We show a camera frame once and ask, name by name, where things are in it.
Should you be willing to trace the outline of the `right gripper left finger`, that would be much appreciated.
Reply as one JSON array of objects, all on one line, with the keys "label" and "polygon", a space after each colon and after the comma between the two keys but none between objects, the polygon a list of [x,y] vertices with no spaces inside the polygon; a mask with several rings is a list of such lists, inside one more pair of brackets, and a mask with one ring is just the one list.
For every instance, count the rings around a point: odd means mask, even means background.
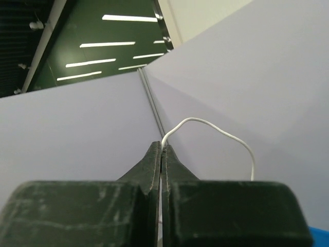
[{"label": "right gripper left finger", "polygon": [[1,210],[1,246],[157,246],[161,144],[114,181],[28,181]]}]

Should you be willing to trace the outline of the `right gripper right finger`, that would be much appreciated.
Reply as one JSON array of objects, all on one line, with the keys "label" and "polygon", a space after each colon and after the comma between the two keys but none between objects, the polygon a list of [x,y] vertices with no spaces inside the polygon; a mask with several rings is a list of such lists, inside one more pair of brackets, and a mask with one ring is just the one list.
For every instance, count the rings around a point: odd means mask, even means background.
[{"label": "right gripper right finger", "polygon": [[161,158],[164,246],[312,246],[299,202],[285,184],[200,180],[172,146]]}]

